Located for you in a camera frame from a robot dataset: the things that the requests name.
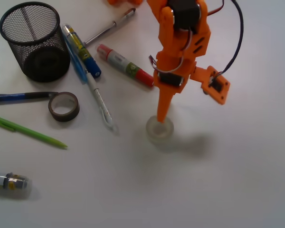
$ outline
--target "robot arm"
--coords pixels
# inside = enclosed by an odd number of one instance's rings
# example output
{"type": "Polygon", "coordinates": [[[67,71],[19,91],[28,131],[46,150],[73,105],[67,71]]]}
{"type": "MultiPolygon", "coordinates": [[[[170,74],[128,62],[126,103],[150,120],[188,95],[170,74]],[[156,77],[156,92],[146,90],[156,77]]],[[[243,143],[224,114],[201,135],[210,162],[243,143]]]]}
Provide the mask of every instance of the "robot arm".
{"type": "Polygon", "coordinates": [[[210,29],[204,0],[147,0],[160,24],[159,40],[163,45],[156,58],[154,85],[160,89],[157,118],[164,122],[171,100],[181,93],[188,80],[201,82],[203,91],[223,105],[230,82],[213,67],[196,67],[196,57],[206,54],[210,29]]]}

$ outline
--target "orange object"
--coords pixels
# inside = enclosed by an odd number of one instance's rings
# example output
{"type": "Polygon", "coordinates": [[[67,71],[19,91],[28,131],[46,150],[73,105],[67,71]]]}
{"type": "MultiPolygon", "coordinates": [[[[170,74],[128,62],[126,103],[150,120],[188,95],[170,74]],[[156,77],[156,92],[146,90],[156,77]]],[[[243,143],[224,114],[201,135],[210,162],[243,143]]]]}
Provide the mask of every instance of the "orange object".
{"type": "Polygon", "coordinates": [[[154,85],[160,89],[157,120],[164,122],[171,100],[176,93],[181,93],[189,78],[201,82],[203,91],[215,101],[223,105],[226,101],[230,82],[223,75],[216,76],[218,72],[211,66],[208,69],[196,67],[196,57],[206,54],[210,29],[207,24],[208,9],[204,0],[196,0],[199,5],[200,18],[195,26],[194,34],[190,30],[175,29],[174,11],[167,6],[168,0],[147,0],[153,14],[160,24],[159,40],[163,45],[156,58],[157,69],[154,71],[154,85]],[[169,72],[172,77],[182,78],[176,86],[162,81],[161,73],[169,72]],[[211,79],[216,76],[215,84],[211,79]]]}
{"type": "MultiPolygon", "coordinates": [[[[133,4],[136,4],[136,5],[139,5],[143,2],[143,0],[128,0],[129,2],[133,3],[133,4]]],[[[118,2],[120,2],[120,0],[108,0],[108,2],[111,4],[111,5],[114,5],[118,2]]]]}

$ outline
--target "brown tape roll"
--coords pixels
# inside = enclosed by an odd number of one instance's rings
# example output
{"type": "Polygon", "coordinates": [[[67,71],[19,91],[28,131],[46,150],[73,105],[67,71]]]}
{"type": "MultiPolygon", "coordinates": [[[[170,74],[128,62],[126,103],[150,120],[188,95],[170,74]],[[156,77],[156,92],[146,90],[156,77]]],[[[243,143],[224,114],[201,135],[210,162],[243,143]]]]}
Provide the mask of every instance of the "brown tape roll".
{"type": "Polygon", "coordinates": [[[52,97],[48,103],[48,109],[53,118],[59,122],[73,120],[80,110],[77,97],[69,92],[62,92],[52,97]],[[54,111],[58,107],[63,107],[63,109],[54,111]]]}

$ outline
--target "mesh cup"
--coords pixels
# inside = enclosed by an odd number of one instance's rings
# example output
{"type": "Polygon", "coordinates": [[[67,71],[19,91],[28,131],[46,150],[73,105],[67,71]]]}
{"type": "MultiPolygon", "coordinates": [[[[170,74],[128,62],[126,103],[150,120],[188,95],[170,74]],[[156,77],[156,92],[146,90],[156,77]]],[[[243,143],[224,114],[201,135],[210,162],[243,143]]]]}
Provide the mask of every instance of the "mesh cup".
{"type": "Polygon", "coordinates": [[[8,10],[0,21],[23,73],[37,82],[62,77],[70,65],[57,11],[42,2],[25,2],[8,10]]]}

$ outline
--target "wire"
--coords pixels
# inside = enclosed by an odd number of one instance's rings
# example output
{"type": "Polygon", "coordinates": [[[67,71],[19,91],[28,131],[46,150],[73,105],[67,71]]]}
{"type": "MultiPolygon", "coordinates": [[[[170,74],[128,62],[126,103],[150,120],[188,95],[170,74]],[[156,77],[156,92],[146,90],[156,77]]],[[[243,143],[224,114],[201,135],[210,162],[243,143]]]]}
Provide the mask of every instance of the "wire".
{"type": "MultiPolygon", "coordinates": [[[[185,50],[187,50],[187,49],[190,47],[191,42],[192,42],[192,37],[193,37],[193,32],[191,31],[191,29],[189,29],[189,32],[188,32],[188,40],[187,40],[187,42],[186,42],[185,47],[182,49],[182,51],[185,51],[185,50]]],[[[155,59],[154,59],[152,56],[149,56],[150,63],[151,63],[151,65],[152,65],[152,67],[154,68],[154,70],[157,70],[158,72],[163,73],[163,74],[172,73],[172,72],[178,70],[178,69],[181,67],[181,65],[183,64],[184,59],[185,59],[185,57],[184,57],[184,55],[183,55],[183,56],[180,58],[180,63],[179,63],[179,65],[178,65],[175,69],[173,69],[173,70],[168,70],[168,71],[163,71],[163,70],[160,70],[160,69],[157,68],[155,59]]]]}
{"type": "Polygon", "coordinates": [[[208,16],[211,16],[212,14],[215,14],[215,13],[219,12],[224,7],[225,0],[222,0],[222,1],[223,1],[223,5],[221,7],[219,7],[219,8],[217,8],[217,9],[213,10],[213,11],[208,12],[208,16]]]}
{"type": "Polygon", "coordinates": [[[238,14],[239,14],[239,19],[240,19],[240,35],[239,35],[239,41],[237,44],[237,49],[233,55],[233,58],[230,60],[230,62],[227,64],[227,66],[225,67],[225,69],[221,72],[219,72],[215,77],[213,77],[213,82],[218,78],[218,76],[222,75],[223,73],[225,73],[230,67],[231,65],[234,63],[234,61],[236,60],[239,50],[241,49],[241,45],[242,45],[242,41],[243,41],[243,35],[244,35],[244,18],[243,18],[243,13],[242,10],[240,8],[240,6],[238,5],[236,0],[231,0],[233,2],[233,4],[235,5],[235,7],[238,10],[238,14]]]}

